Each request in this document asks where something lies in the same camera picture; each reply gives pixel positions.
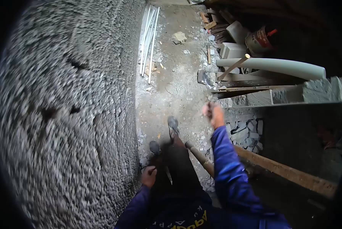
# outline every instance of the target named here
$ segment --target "sledgehammer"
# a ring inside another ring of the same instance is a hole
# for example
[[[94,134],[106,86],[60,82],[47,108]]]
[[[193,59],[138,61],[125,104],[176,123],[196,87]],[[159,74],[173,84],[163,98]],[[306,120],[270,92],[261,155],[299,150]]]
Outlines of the sledgehammer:
[[[185,143],[186,148],[188,148],[200,164],[205,168],[205,170],[214,178],[214,165],[202,154],[198,149],[196,149],[191,142],[187,141]]]

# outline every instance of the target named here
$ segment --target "white foam pipe insulation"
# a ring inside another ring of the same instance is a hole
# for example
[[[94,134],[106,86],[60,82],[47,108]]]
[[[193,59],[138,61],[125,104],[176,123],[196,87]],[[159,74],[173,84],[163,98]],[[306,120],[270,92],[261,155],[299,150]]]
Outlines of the white foam pipe insulation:
[[[240,58],[220,59],[217,60],[216,64],[220,67],[230,67],[239,60]],[[326,78],[326,70],[324,67],[293,60],[249,58],[238,67],[274,71],[305,80],[320,80]]]

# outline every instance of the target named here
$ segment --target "shoe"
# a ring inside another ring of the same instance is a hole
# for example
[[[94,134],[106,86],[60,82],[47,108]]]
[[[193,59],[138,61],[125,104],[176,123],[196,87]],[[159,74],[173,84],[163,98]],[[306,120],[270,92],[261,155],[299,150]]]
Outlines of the shoe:
[[[179,135],[179,122],[174,116],[169,116],[167,119],[168,128],[170,130],[170,138],[173,139],[173,135]]]
[[[159,147],[159,144],[156,141],[151,141],[149,143],[149,149],[155,156],[161,154],[161,148]]]

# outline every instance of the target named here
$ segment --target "rough gray wall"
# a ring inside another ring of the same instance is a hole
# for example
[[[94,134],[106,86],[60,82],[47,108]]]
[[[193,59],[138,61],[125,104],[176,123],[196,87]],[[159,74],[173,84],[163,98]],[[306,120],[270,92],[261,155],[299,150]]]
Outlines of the rough gray wall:
[[[37,228],[108,228],[134,194],[145,0],[34,1],[0,66],[0,151]]]

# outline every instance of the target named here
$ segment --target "fist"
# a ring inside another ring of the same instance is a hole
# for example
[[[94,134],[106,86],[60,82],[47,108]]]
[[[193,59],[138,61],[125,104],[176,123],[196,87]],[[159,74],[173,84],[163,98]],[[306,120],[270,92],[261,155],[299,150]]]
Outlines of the fist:
[[[203,114],[209,118],[214,130],[224,126],[223,109],[219,103],[209,102],[203,106]]]
[[[157,169],[155,169],[155,166],[148,166],[145,168],[141,183],[148,188],[151,188],[155,184],[155,175],[157,174]]]

